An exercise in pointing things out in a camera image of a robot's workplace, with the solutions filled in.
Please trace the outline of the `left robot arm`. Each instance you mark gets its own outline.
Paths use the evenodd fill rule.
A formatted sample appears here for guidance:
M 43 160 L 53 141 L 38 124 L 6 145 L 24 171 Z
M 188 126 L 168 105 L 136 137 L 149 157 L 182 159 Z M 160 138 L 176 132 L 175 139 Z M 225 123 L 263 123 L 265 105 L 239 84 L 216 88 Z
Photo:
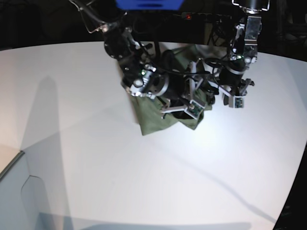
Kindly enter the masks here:
M 269 0 L 233 0 L 232 4 L 244 13 L 235 24 L 235 34 L 229 41 L 224 58 L 206 58 L 204 63 L 217 69 L 209 83 L 224 95 L 224 105 L 243 108 L 247 87 L 253 86 L 251 79 L 243 79 L 249 66 L 257 61 L 258 37 L 262 29 L 261 12 L 270 8 Z

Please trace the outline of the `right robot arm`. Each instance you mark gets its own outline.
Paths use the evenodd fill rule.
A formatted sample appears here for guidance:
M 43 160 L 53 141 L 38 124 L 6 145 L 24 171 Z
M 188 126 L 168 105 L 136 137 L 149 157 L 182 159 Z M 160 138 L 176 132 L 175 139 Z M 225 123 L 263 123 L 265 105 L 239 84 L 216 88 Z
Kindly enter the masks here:
M 214 104 L 214 93 L 203 88 L 209 73 L 198 72 L 197 61 L 180 71 L 173 50 L 161 52 L 158 42 L 144 45 L 133 37 L 127 12 L 108 19 L 100 16 L 91 3 L 71 3 L 97 24 L 95 30 L 103 34 L 106 53 L 118 62 L 123 72 L 121 85 L 129 95 L 157 100 L 162 104 L 162 115 L 175 114 L 178 119 L 199 119 Z

